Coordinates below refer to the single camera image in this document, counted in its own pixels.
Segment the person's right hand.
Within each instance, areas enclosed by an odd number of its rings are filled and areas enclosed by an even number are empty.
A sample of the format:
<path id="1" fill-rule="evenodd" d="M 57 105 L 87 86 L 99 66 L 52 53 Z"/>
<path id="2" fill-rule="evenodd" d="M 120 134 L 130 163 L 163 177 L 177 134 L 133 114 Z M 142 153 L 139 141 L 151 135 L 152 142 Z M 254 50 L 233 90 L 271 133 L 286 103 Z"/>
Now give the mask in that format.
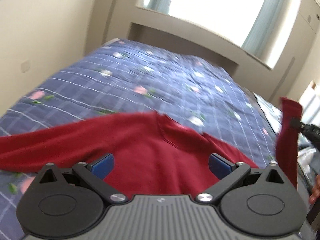
<path id="1" fill-rule="evenodd" d="M 312 194 L 309 198 L 310 204 L 314 204 L 320 197 L 320 176 L 318 175 L 315 180 L 315 184 L 311 190 Z"/>

